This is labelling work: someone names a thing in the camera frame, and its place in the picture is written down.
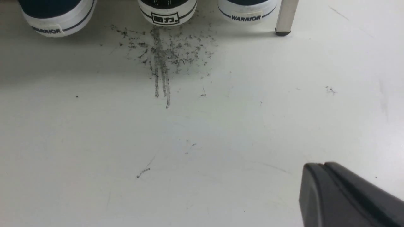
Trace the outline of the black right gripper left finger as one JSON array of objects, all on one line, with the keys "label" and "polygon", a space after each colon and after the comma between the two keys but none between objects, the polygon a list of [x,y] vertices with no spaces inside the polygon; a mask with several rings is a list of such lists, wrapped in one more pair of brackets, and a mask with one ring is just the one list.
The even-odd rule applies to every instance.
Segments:
[{"label": "black right gripper left finger", "polygon": [[343,188],[323,164],[303,166],[299,206],[305,227],[402,227],[403,221],[378,221]]}]

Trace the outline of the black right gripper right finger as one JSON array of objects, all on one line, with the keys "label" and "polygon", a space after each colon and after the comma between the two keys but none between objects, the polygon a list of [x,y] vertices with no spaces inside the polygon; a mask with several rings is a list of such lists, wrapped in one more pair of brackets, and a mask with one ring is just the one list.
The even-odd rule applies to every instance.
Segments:
[{"label": "black right gripper right finger", "polygon": [[335,175],[353,200],[378,221],[403,221],[403,201],[336,162],[324,166]]}]

